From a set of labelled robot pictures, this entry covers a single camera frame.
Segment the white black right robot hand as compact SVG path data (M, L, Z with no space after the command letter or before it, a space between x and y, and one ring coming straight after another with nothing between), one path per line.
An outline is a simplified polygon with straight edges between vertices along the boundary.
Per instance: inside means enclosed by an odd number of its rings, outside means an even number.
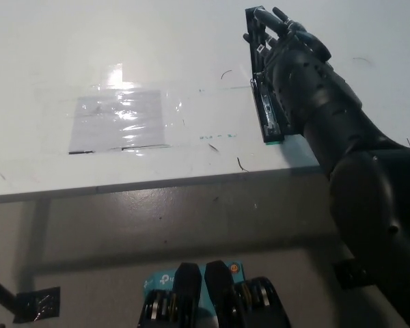
M337 98L361 101L329 64L328 48L279 8L245 11L251 90L264 142L302 134L311 109Z

